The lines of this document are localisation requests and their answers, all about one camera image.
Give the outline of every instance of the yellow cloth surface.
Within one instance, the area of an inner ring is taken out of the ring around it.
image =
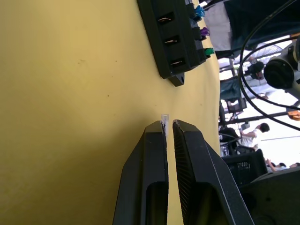
[[[219,150],[218,100],[215,56],[182,87],[159,76],[136,0],[2,1],[0,224],[111,224],[122,167],[166,113],[168,224],[181,225],[172,120]]]

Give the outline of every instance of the yellow fabric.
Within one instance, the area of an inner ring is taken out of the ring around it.
[[[163,113],[168,224],[182,224],[171,123],[196,125],[218,150],[215,56],[175,88],[157,72],[135,0],[7,0],[0,70],[0,224],[111,224],[122,167]]]

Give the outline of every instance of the table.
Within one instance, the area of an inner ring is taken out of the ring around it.
[[[175,88],[157,72],[136,1],[110,3],[1,4],[0,224],[111,224],[122,167],[166,113],[168,224],[181,225],[172,120],[219,150],[216,57]]]

